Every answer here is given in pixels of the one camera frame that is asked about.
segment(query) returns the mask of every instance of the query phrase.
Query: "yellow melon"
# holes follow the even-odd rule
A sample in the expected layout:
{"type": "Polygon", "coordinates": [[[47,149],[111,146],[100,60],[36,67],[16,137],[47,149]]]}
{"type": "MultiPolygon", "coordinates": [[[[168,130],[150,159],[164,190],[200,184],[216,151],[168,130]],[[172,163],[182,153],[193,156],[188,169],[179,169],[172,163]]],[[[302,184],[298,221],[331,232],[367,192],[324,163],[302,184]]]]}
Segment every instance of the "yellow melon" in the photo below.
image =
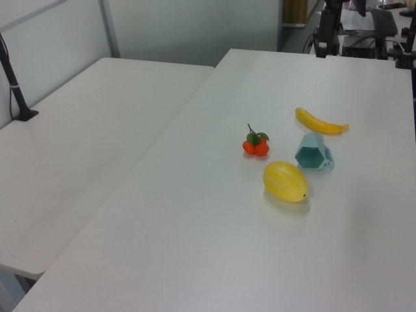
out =
{"type": "Polygon", "coordinates": [[[266,189],[276,197],[288,202],[300,202],[307,196],[307,181],[302,171],[285,161],[274,161],[263,172],[266,189]]]}

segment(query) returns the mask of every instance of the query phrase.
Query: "black mount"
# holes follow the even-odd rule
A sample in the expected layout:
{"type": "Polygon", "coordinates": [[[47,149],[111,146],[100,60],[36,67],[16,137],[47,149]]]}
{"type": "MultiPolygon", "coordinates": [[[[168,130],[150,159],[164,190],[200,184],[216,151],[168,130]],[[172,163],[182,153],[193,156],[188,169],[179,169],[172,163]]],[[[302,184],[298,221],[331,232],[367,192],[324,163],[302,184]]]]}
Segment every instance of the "black mount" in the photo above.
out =
{"type": "Polygon", "coordinates": [[[33,116],[36,116],[38,112],[36,110],[31,110],[26,105],[25,98],[23,97],[23,94],[21,93],[18,80],[16,79],[16,76],[14,75],[14,71],[12,68],[12,65],[10,63],[10,59],[8,57],[6,45],[3,41],[3,37],[0,37],[0,61],[1,65],[3,66],[8,83],[10,84],[10,87],[13,91],[14,97],[16,98],[16,102],[19,105],[20,114],[19,116],[15,117],[14,119],[19,120],[21,122],[26,122],[27,120],[30,120],[33,116]]]}

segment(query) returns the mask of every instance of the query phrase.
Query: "teal cup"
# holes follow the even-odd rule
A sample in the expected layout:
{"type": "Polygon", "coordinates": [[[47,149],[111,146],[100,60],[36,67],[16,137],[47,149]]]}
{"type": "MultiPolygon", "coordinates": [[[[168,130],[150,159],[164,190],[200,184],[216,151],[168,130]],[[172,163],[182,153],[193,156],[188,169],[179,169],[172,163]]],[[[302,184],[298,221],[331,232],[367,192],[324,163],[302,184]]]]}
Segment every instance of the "teal cup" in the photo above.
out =
{"type": "Polygon", "coordinates": [[[294,158],[305,169],[321,170],[333,167],[331,150],[324,145],[324,137],[316,132],[304,135],[294,158]]]}

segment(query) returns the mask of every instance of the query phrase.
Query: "white wall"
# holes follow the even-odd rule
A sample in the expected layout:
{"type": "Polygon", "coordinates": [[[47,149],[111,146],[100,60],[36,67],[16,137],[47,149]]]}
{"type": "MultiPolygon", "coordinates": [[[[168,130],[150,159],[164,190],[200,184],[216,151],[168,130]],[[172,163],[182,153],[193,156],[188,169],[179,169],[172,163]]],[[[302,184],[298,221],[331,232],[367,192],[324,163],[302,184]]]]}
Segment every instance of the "white wall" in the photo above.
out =
{"type": "Polygon", "coordinates": [[[104,0],[122,58],[216,66],[231,48],[276,51],[282,0],[104,0]]]}
{"type": "MultiPolygon", "coordinates": [[[[96,60],[110,56],[99,0],[65,1],[2,35],[29,107],[96,60]]],[[[0,128],[8,122],[8,81],[1,68],[0,128]]]]}

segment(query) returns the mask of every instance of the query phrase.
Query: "banana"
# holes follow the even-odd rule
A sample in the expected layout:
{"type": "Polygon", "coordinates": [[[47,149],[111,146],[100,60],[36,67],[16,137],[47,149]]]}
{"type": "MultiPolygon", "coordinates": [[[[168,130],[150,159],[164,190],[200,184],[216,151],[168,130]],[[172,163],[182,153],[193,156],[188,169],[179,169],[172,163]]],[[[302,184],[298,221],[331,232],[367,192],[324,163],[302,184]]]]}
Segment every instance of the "banana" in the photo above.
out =
{"type": "Polygon", "coordinates": [[[336,135],[343,131],[349,129],[349,125],[335,125],[334,123],[323,122],[318,118],[312,116],[305,109],[298,107],[294,110],[296,112],[296,117],[302,122],[306,127],[327,135],[336,135]]]}

